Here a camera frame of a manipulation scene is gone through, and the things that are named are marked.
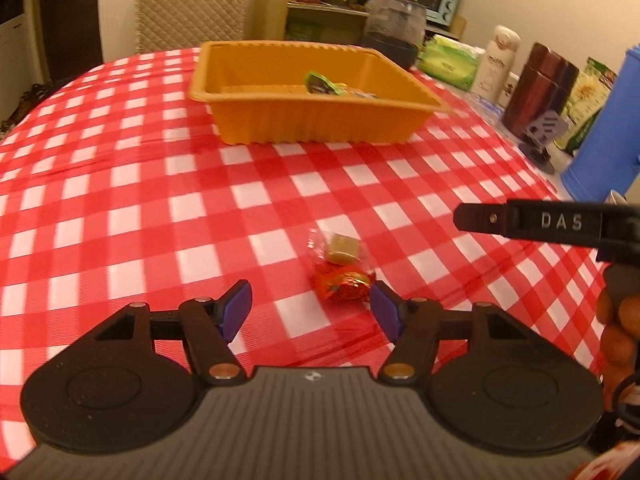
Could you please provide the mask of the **person's right hand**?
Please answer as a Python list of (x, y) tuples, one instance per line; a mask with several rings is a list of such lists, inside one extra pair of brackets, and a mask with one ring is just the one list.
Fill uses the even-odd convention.
[(597, 301), (597, 320), (604, 325), (600, 350), (603, 356), (603, 402), (617, 420), (614, 393), (636, 372), (639, 338), (639, 269), (612, 264), (604, 271), (605, 289)]

